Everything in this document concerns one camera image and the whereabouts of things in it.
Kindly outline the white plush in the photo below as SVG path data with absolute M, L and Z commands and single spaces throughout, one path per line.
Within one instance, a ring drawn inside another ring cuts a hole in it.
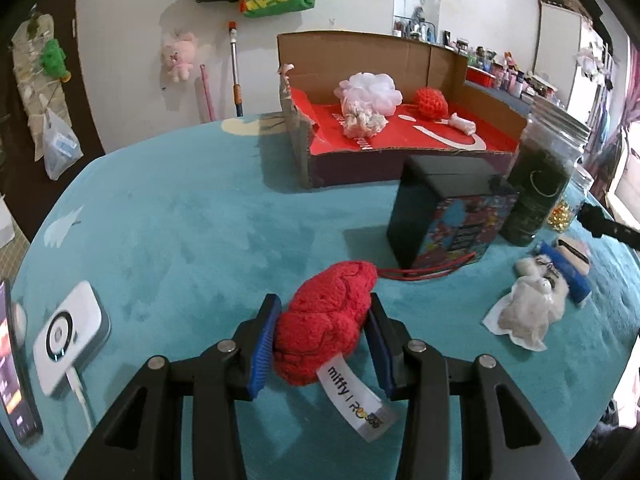
M 525 350 L 543 352 L 550 325 L 564 315 L 567 281 L 546 255 L 518 260 L 515 270 L 518 279 L 487 312 L 483 325 Z

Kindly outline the red knitted plush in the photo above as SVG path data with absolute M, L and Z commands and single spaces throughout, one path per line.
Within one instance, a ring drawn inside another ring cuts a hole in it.
M 363 440 L 373 442 L 397 415 L 352 371 L 378 270 L 367 261 L 334 263 L 297 289 L 274 332 L 273 366 L 289 385 L 321 385 Z

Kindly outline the white towel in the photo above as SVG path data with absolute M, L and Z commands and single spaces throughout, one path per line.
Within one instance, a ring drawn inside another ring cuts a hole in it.
M 472 136 L 473 134 L 476 133 L 475 122 L 472 122 L 472 120 L 469 120 L 469 119 L 464 119 L 460 117 L 457 113 L 452 114 L 447 119 L 442 119 L 440 123 L 443 125 L 447 125 L 451 128 L 455 128 L 461 131 L 462 133 L 464 133 L 466 136 Z

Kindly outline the cream lace scrunchie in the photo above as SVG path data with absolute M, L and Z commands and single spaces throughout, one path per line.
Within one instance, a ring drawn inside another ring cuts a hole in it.
M 345 101 L 342 112 L 343 134 L 349 139 L 373 138 L 388 125 L 388 120 L 366 103 Z

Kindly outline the beige powder puff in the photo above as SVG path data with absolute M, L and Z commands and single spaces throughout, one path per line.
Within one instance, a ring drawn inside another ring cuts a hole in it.
M 575 268 L 578 268 L 578 266 L 590 266 L 589 247 L 580 240 L 560 235 L 555 240 L 554 247 Z

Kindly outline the small jar of gold capsules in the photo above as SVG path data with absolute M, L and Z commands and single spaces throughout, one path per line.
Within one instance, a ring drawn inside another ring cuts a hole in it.
M 592 185 L 591 174 L 584 167 L 577 166 L 562 197 L 549 214 L 547 223 L 553 231 L 563 233 L 568 229 L 585 203 Z

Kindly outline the pink curtain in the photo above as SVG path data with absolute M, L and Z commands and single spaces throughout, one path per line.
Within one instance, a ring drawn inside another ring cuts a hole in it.
M 623 158 L 623 148 L 627 142 L 629 128 L 639 120 L 639 48 L 629 48 L 628 81 L 624 106 L 620 121 L 601 143 L 596 154 L 587 164 L 587 170 L 593 176 L 591 195 L 601 204 L 612 190 L 616 171 Z

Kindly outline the tall jar of dark tea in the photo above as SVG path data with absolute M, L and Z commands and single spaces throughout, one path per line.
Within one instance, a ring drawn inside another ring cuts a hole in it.
M 510 244 L 527 246 L 562 197 L 590 130 L 566 110 L 536 96 L 508 171 L 518 191 L 500 235 Z

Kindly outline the black colourful gift box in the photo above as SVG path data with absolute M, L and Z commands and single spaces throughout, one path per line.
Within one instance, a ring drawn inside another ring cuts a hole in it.
M 517 200 L 518 191 L 484 159 L 409 157 L 386 230 L 397 262 L 387 273 L 417 281 L 477 262 Z

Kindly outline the teal fluffy table cover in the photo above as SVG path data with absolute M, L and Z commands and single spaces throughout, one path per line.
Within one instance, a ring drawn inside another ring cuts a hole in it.
M 11 296 L 35 337 L 75 285 L 91 284 L 112 329 L 81 377 L 102 416 L 150 356 L 197 356 L 270 292 L 288 301 L 340 261 L 392 266 L 385 232 L 396 193 L 395 183 L 303 190 L 274 116 L 166 133 L 78 174 L 30 244 Z M 566 308 L 541 353 L 483 325 L 524 255 L 504 240 L 444 278 L 382 280 L 375 290 L 388 315 L 446 356 L 494 356 L 573 455 L 611 399 L 639 329 L 637 258 L 609 238 L 588 245 L 591 296 Z

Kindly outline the white refrigerator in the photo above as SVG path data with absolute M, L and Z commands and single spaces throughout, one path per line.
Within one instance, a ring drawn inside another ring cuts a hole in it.
M 604 40 L 582 14 L 539 3 L 534 74 L 554 88 L 568 114 L 589 127 L 606 101 L 612 58 Z

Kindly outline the white pink bath pouf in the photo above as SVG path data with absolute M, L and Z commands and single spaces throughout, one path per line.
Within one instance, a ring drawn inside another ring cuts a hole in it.
M 342 105 L 345 101 L 366 103 L 385 117 L 393 116 L 402 103 L 402 93 L 387 74 L 356 73 L 338 84 L 334 96 Z

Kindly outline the cardboard box red inside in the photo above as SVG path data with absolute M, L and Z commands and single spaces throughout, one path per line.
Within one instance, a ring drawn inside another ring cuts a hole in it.
M 506 171 L 524 114 L 466 80 L 444 47 L 364 32 L 279 35 L 280 102 L 305 188 L 395 180 L 410 155 Z

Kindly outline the plastic bag on door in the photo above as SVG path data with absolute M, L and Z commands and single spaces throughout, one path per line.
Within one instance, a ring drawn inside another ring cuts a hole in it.
M 84 156 L 74 130 L 52 110 L 44 115 L 42 146 L 44 170 L 52 181 L 57 181 Z

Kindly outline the green plush on door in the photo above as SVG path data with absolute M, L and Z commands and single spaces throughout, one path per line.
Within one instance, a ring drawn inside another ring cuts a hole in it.
M 58 40 L 50 39 L 44 45 L 40 53 L 40 65 L 44 72 L 51 78 L 67 82 L 72 74 L 66 68 L 66 54 Z

